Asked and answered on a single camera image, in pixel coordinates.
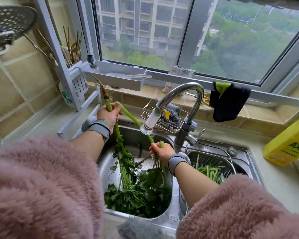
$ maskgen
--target faucet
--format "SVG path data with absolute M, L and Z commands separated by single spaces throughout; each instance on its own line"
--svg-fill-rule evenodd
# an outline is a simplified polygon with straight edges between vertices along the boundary
M 193 106 L 191 112 L 189 113 L 187 118 L 185 118 L 184 123 L 183 123 L 181 129 L 179 130 L 179 132 L 178 132 L 178 134 L 175 138 L 175 143 L 177 145 L 183 145 L 185 141 L 189 142 L 191 145 L 193 145 L 197 142 L 198 138 L 190 135 L 189 132 L 193 132 L 196 129 L 197 123 L 194 122 L 193 119 L 194 119 L 197 111 L 199 110 L 202 102 L 203 102 L 204 95 L 205 95 L 204 88 L 196 82 L 189 82 L 189 83 L 186 83 L 186 84 L 182 84 L 182 85 L 176 87 L 175 89 L 171 90 L 169 93 L 167 93 L 156 104 L 156 107 L 153 111 L 153 114 L 154 113 L 157 114 L 157 119 L 158 119 L 160 114 L 163 112 L 163 110 L 167 106 L 167 104 L 169 104 L 178 95 L 182 94 L 183 92 L 189 91 L 189 90 L 195 90 L 197 92 L 197 97 L 196 97 L 196 101 L 194 103 L 194 106 Z M 146 130 L 148 130 L 148 131 L 152 130 L 153 127 L 151 127 L 151 125 L 147 126 L 147 123 L 151 123 L 150 119 L 148 119 L 146 121 L 146 123 L 144 124 L 144 130 L 145 131 Z

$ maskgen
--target pink fleece robe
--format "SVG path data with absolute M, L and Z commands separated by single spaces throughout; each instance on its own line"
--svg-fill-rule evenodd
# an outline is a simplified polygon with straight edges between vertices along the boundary
M 0 239 L 92 239 L 103 228 L 96 164 L 60 139 L 27 139 L 0 148 Z M 290 213 L 254 180 L 229 177 L 180 222 L 179 239 L 299 238 Z

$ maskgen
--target stainless steel sink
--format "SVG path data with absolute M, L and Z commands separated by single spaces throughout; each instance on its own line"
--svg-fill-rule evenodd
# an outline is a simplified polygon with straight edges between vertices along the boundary
M 142 153 L 139 158 L 135 158 L 136 162 L 140 162 L 144 158 L 148 157 L 150 141 L 148 137 L 142 134 L 139 128 L 135 124 L 127 123 L 127 122 L 120 122 L 120 132 L 123 135 L 124 145 L 128 152 L 132 153 L 134 157 L 137 157 L 140 153 L 140 147 L 142 148 Z M 187 142 L 183 146 L 176 145 L 174 143 L 175 136 L 171 133 L 154 130 L 154 141 L 164 141 L 172 145 L 176 153 L 179 152 L 189 152 L 191 147 L 186 145 Z M 116 186 L 119 185 L 119 177 L 120 177 L 120 170 L 116 169 L 115 172 L 110 170 L 110 167 L 114 165 L 114 162 L 117 160 L 113 158 L 113 151 L 115 150 L 116 145 L 116 137 L 112 135 L 106 145 L 104 146 L 100 157 L 97 161 L 98 167 L 100 169 L 100 176 L 103 181 L 103 188 L 104 191 L 108 190 L 108 184 L 115 184 Z M 209 141 L 209 140 L 199 140 L 195 145 L 195 150 L 205 151 L 209 153 L 213 153 L 215 155 L 226 157 L 226 154 L 218 148 L 223 150 L 227 150 L 230 144 L 224 144 L 217 141 Z M 247 149 L 232 146 L 237 151 L 237 155 L 231 157 L 233 165 L 237 173 L 242 173 L 250 178 L 253 178 L 260 182 L 258 173 L 254 167 L 254 164 L 251 160 L 250 153 Z M 144 161 L 142 169 L 150 169 L 153 168 L 154 160 L 148 158 Z M 156 218 L 147 219 L 151 221 L 153 224 L 158 226 L 164 227 L 166 229 L 176 230 L 180 220 L 184 217 L 184 214 L 181 211 L 180 203 L 179 203 L 179 185 L 177 179 L 173 177 L 168 168 L 165 168 L 166 176 L 167 176 L 167 192 L 164 197 L 166 197 L 166 201 L 162 205 L 162 214 Z M 128 218 L 131 215 L 117 212 L 114 210 L 106 209 L 106 213 Z

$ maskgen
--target hand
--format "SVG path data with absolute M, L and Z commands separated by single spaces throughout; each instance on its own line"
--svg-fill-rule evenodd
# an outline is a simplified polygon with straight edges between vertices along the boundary
M 168 167 L 168 159 L 169 157 L 175 153 L 172 146 L 168 143 L 164 143 L 164 147 L 160 148 L 157 143 L 152 143 L 152 145 L 149 147 L 150 152 L 149 154 L 153 154 L 154 151 L 158 154 L 158 159 L 166 166 Z
M 123 115 L 123 112 L 121 112 L 121 105 L 115 106 L 114 103 L 111 103 L 111 106 L 113 108 L 112 112 L 109 112 L 105 105 L 102 106 L 96 115 L 97 120 L 106 120 L 107 124 L 109 125 L 109 128 L 111 130 L 111 134 L 114 130 L 114 125 L 119 120 L 118 114 Z

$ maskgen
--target perforated lid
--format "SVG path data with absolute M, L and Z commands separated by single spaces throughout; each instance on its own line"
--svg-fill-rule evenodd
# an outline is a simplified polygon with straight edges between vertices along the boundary
M 32 28 L 37 11 L 31 7 L 0 6 L 0 48 L 13 42 Z

